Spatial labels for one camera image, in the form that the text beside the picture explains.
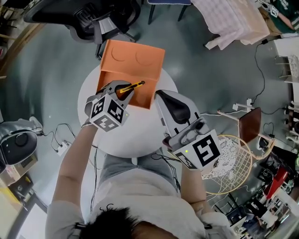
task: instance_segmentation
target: white plug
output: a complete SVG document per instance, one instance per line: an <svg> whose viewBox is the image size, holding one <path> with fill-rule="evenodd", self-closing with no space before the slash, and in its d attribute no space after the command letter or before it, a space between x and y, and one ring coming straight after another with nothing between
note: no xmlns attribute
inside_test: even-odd
<svg viewBox="0 0 299 239"><path fill-rule="evenodd" d="M235 110L235 111L238 110L238 106L237 106L237 104L233 104L233 110Z"/></svg>
<svg viewBox="0 0 299 239"><path fill-rule="evenodd" d="M57 154L59 156L61 156L67 150L67 148L68 148L68 145L66 145L65 142L62 142L61 145L62 146L59 146L58 149L57 149L57 151L58 151Z"/></svg>
<svg viewBox="0 0 299 239"><path fill-rule="evenodd" d="M248 98L247 101L246 101L246 103L247 103L247 106L252 106L252 105L251 105L251 103L252 103L252 99Z"/></svg>

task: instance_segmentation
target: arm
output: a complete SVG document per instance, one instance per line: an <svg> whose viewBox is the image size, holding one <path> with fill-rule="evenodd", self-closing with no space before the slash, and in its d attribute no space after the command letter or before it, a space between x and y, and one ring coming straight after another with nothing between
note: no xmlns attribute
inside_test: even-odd
<svg viewBox="0 0 299 239"><path fill-rule="evenodd" d="M259 225L260 225L261 227L263 227L263 222L262 222L262 220L261 220L259 217L257 217L257 216L256 216L256 219L258 220Z"/></svg>
<svg viewBox="0 0 299 239"><path fill-rule="evenodd" d="M290 29L295 30L295 28L293 27L291 21L285 17L284 15L282 15L281 13L278 13L278 17L285 23L285 25L287 25Z"/></svg>
<svg viewBox="0 0 299 239"><path fill-rule="evenodd" d="M61 163L52 201L68 201L80 207L81 184L96 132L93 125L80 130Z"/></svg>
<svg viewBox="0 0 299 239"><path fill-rule="evenodd" d="M200 209L203 209L202 214L213 212L206 201L206 189L199 170L191 171L183 165L181 195L182 199L187 201L195 212Z"/></svg>

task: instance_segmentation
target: white round table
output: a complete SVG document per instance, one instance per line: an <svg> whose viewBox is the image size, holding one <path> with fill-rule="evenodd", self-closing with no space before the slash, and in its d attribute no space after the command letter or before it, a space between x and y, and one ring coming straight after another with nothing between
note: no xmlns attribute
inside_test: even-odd
<svg viewBox="0 0 299 239"><path fill-rule="evenodd" d="M84 124L87 115L84 113L86 100L96 93L100 67L96 67L81 86L78 97L78 116L80 124ZM178 92L176 85L168 73L162 69L156 90ZM137 158L155 152L162 146L165 138L165 127L162 125L155 103L150 110L128 105L130 114L125 124L109 132L98 130L94 145L107 154L122 158Z"/></svg>

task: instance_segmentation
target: orange box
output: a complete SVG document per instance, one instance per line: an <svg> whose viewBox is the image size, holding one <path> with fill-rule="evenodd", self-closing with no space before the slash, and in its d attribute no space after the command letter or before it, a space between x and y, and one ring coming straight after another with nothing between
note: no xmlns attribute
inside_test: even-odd
<svg viewBox="0 0 299 239"><path fill-rule="evenodd" d="M165 50L160 48L108 40L100 64L97 91L113 80L125 80L132 84L144 80L143 86L134 89L129 104L150 109L164 55Z"/></svg>

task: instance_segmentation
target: black hair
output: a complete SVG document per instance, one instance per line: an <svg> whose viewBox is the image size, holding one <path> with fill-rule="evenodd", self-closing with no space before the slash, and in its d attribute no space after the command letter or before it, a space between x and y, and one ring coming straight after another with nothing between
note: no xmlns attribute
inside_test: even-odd
<svg viewBox="0 0 299 239"><path fill-rule="evenodd" d="M129 208L110 209L107 207L106 210L100 210L102 213L97 216L96 220L88 223L85 228L81 229L80 239L95 237L103 239L133 238L132 231L136 225L137 218L129 215Z"/></svg>

